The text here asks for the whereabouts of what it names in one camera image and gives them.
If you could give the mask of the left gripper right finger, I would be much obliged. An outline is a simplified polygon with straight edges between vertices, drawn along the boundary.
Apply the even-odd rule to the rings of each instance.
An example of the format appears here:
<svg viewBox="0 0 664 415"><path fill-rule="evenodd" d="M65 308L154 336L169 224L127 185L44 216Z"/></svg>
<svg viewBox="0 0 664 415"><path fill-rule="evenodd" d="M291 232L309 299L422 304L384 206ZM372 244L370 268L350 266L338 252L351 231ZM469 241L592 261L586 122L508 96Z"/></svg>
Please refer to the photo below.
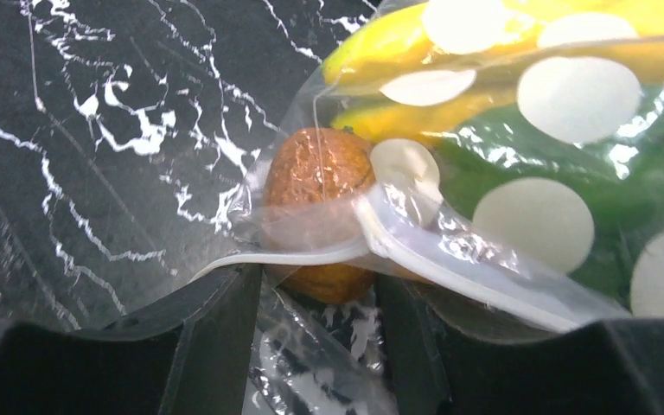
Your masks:
<svg viewBox="0 0 664 415"><path fill-rule="evenodd" d="M376 294L402 414L664 414L664 318L555 335L428 284Z"/></svg>

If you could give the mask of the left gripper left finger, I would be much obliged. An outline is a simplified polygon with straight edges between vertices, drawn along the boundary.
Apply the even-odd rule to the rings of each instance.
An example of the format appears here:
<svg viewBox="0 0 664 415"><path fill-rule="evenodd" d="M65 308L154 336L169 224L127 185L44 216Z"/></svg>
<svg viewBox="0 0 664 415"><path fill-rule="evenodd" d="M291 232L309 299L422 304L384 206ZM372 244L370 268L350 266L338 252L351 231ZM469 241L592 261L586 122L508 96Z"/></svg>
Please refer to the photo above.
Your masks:
<svg viewBox="0 0 664 415"><path fill-rule="evenodd" d="M0 414L239 414L260 285L220 268L103 329L0 319Z"/></svg>

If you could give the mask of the orange fake fruit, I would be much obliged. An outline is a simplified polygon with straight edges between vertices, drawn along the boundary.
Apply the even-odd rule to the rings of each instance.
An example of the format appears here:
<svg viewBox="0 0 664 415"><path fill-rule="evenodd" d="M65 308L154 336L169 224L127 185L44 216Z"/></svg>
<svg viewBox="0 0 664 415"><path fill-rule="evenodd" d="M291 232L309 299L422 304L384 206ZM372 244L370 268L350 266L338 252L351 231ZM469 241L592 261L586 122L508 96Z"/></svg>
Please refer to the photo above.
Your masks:
<svg viewBox="0 0 664 415"><path fill-rule="evenodd" d="M375 182L367 140L332 128L303 128L274 156L262 202L262 243L279 251L328 248L358 236L350 202ZM284 288L322 303L364 297L372 271L349 265L271 265Z"/></svg>

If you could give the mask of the clear polka dot zip bag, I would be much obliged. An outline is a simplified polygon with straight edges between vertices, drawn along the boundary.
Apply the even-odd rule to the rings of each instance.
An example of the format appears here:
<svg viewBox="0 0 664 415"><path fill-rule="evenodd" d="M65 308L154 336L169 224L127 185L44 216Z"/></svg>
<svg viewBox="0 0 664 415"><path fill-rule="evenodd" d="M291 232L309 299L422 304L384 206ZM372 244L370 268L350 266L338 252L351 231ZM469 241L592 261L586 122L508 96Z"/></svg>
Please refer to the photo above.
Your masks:
<svg viewBox="0 0 664 415"><path fill-rule="evenodd" d="M211 269L401 278L455 414L664 414L664 1L399 3L317 73Z"/></svg>

